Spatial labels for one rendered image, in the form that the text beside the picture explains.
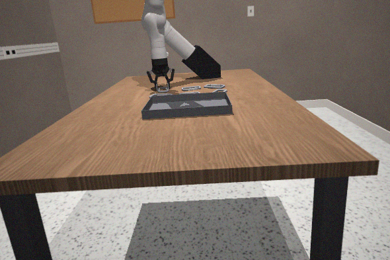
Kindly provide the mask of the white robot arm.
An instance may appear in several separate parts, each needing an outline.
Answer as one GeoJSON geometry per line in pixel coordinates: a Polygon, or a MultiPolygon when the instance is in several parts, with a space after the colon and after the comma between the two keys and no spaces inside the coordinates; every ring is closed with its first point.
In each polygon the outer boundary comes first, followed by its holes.
{"type": "Polygon", "coordinates": [[[185,60],[195,50],[195,47],[166,20],[164,0],[145,0],[141,25],[147,31],[150,39],[151,59],[162,59],[169,56],[165,43],[185,60]]]}

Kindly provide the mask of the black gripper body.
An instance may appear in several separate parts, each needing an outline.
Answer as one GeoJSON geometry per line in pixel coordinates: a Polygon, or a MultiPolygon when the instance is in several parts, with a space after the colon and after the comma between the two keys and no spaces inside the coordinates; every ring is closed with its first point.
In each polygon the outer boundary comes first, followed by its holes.
{"type": "Polygon", "coordinates": [[[157,70],[159,70],[158,77],[164,76],[162,71],[163,69],[165,70],[166,73],[169,71],[167,58],[151,59],[151,61],[152,61],[152,72],[156,75],[157,70]]]}

